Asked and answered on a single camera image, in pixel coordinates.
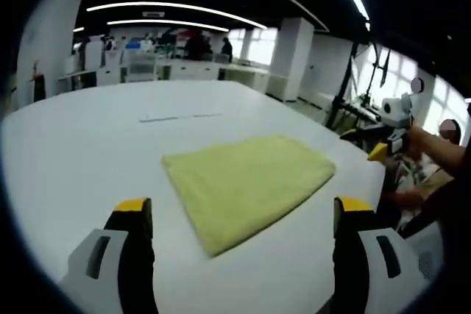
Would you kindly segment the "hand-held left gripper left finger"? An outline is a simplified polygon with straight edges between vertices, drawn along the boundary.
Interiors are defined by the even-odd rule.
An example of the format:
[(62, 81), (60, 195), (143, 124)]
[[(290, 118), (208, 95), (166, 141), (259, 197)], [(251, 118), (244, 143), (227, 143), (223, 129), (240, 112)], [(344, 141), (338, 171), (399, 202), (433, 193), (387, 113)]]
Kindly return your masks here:
[(118, 204), (72, 251), (61, 291), (83, 313), (157, 313), (152, 201)]

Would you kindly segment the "person's right hand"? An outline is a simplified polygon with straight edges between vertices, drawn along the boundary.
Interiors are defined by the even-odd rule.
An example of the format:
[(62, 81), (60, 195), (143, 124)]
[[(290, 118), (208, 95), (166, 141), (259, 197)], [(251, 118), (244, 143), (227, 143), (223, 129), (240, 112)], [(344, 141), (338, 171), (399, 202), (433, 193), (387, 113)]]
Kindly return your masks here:
[(406, 155), (418, 160), (426, 149), (429, 133), (418, 126), (411, 126), (406, 132)]

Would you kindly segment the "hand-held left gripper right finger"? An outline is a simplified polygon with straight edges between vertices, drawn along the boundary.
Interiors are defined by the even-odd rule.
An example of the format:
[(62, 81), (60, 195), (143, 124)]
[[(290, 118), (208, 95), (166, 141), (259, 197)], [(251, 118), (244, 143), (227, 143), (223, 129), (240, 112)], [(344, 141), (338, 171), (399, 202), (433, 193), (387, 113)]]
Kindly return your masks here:
[(402, 313), (428, 286), (419, 258), (372, 206), (334, 199), (332, 313)]

